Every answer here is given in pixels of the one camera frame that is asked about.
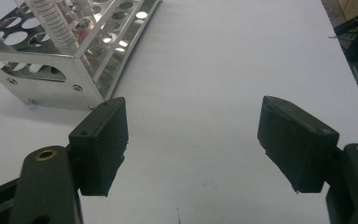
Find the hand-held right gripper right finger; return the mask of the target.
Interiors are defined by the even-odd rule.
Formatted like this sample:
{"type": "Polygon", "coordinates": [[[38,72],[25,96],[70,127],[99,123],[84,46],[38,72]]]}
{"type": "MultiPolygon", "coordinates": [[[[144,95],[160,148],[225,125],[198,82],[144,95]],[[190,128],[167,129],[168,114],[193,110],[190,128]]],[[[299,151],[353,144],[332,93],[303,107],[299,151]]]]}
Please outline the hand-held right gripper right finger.
{"type": "Polygon", "coordinates": [[[324,162],[339,133],[299,106],[274,96],[262,101],[257,139],[295,191],[317,193],[324,185],[324,162]]]}

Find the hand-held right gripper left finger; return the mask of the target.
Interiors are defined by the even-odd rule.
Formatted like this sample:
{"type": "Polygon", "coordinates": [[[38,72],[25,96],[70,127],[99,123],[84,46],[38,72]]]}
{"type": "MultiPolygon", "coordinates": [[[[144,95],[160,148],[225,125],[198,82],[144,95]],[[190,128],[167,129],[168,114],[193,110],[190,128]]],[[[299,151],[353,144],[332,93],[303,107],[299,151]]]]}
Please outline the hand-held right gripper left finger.
{"type": "Polygon", "coordinates": [[[107,196],[125,160],[129,131],[124,97],[99,104],[70,134],[69,148],[84,196],[107,196]]]}

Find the metal test tube rack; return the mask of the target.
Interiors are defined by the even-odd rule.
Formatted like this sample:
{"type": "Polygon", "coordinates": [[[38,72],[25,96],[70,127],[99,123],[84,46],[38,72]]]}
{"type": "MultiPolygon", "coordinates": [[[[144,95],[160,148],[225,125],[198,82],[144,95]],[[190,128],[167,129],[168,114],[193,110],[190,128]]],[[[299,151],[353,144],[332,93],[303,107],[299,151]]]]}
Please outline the metal test tube rack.
{"type": "Polygon", "coordinates": [[[25,0],[0,20],[0,83],[27,105],[92,110],[111,98],[161,0],[56,0],[76,36],[60,52],[25,0]]]}

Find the red capped clear test tube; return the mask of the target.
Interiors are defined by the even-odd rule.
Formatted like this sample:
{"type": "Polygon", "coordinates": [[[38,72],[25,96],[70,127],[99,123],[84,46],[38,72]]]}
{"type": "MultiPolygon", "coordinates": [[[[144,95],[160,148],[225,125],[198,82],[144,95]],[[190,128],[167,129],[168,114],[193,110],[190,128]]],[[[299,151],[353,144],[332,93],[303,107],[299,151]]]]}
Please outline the red capped clear test tube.
{"type": "Polygon", "coordinates": [[[62,53],[74,54],[78,49],[76,36],[56,0],[25,0],[25,3],[39,20],[54,46],[62,53]]]}

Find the wooden panel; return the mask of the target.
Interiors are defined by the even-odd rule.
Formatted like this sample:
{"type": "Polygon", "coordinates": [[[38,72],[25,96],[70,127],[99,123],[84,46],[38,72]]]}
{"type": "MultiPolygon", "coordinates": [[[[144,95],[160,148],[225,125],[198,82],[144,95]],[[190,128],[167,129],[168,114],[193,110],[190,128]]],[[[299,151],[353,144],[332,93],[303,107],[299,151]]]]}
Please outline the wooden panel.
{"type": "Polygon", "coordinates": [[[338,0],[346,20],[358,16],[358,0],[338,0]]]}

